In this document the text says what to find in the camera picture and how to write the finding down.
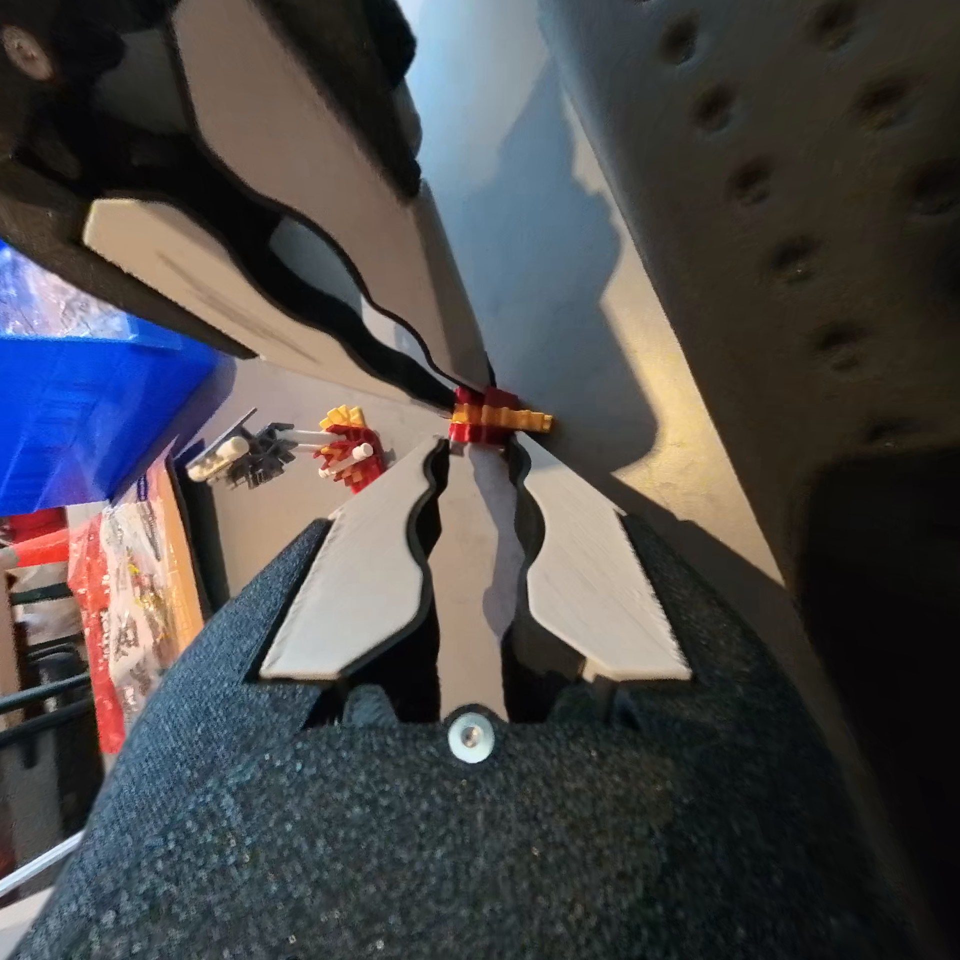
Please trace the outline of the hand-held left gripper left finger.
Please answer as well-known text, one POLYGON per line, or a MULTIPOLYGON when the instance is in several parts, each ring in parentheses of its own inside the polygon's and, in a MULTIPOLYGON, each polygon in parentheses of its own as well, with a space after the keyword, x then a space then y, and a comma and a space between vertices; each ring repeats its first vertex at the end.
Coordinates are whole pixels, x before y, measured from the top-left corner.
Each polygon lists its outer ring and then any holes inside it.
POLYGON ((428 438, 330 516, 261 680, 340 681, 426 622, 449 471, 449 441, 428 438))

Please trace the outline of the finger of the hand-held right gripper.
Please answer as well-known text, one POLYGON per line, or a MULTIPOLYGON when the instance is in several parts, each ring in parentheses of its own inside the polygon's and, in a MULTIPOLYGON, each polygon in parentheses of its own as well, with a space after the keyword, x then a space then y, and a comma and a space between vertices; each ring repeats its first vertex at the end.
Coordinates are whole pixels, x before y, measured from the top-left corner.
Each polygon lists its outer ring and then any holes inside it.
POLYGON ((453 408, 453 390, 416 359, 382 342, 353 306, 322 292, 272 254, 278 300, 202 225, 174 205, 142 198, 93 202, 82 240, 212 330, 287 371, 397 402, 453 408))
POLYGON ((491 384, 428 184, 402 198, 258 2, 180 2, 171 26, 205 146, 255 195, 321 236, 366 303, 411 330, 441 375, 491 384))

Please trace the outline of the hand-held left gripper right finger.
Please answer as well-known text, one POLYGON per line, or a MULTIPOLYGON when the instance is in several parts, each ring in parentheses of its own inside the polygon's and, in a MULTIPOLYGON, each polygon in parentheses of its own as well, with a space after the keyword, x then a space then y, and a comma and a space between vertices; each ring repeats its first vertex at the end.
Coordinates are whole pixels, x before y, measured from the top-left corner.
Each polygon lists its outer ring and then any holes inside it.
POLYGON ((581 655, 590 678, 689 681, 625 513, 534 438, 516 435, 514 443, 520 490, 543 527, 526 573, 534 622, 581 655))

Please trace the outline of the small red toy assembly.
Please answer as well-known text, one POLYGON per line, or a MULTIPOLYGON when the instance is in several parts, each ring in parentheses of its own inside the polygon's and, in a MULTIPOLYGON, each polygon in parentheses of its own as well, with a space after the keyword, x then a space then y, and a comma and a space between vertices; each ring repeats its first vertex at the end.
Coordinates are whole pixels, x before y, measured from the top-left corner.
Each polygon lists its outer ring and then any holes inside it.
POLYGON ((358 495, 387 472, 380 438, 367 425, 360 407, 333 408, 319 426, 327 436, 313 453, 321 477, 341 483, 358 495))

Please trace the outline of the yellow fan connector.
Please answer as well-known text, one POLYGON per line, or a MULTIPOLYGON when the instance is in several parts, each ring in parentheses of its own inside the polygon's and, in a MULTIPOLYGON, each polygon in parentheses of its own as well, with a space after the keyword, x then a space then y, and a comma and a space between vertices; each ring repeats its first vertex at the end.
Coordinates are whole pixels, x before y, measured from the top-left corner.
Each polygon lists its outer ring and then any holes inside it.
POLYGON ((549 433, 554 426, 555 418, 551 414, 542 412, 519 410, 516 413, 515 431, 525 431, 532 433, 549 433))

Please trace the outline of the clear bag of small parts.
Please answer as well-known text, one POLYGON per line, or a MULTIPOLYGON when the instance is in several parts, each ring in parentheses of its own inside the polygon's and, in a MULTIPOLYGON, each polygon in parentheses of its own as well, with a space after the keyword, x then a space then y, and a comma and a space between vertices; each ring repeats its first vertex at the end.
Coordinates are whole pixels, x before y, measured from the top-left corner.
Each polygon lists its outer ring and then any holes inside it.
POLYGON ((138 321, 2 243, 1 335, 128 342, 138 321))

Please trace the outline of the small blue plastic bin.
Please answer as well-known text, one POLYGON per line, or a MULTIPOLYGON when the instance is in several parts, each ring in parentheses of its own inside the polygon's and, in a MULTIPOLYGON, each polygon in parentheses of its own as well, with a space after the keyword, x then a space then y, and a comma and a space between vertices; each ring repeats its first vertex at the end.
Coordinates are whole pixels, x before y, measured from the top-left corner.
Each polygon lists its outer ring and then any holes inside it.
POLYGON ((232 357, 126 314, 127 342, 1 335, 3 517, 118 497, 231 392, 232 357))

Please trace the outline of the shiny plastic bag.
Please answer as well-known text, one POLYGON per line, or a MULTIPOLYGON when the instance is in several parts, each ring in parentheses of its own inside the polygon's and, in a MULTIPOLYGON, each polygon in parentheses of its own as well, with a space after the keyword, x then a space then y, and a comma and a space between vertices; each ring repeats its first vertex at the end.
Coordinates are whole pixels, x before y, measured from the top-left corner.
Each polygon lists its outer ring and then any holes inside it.
POLYGON ((67 585, 111 759, 209 616, 170 451, 115 502, 67 508, 67 585))

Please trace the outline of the orange traffic cone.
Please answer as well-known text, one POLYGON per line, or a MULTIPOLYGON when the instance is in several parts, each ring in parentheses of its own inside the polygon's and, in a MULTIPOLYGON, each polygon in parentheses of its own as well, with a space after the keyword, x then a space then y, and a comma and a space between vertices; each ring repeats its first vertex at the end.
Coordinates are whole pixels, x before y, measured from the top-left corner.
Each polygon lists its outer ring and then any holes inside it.
POLYGON ((63 507, 1 517, 1 570, 17 570, 69 559, 69 528, 63 507))

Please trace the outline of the black perforated tray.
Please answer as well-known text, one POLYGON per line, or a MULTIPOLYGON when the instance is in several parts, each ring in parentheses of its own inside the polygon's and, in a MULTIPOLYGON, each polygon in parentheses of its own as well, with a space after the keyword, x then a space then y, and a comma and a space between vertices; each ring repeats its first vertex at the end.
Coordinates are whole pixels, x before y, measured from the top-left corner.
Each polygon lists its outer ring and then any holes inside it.
POLYGON ((959 3, 539 10, 958 958, 959 3))

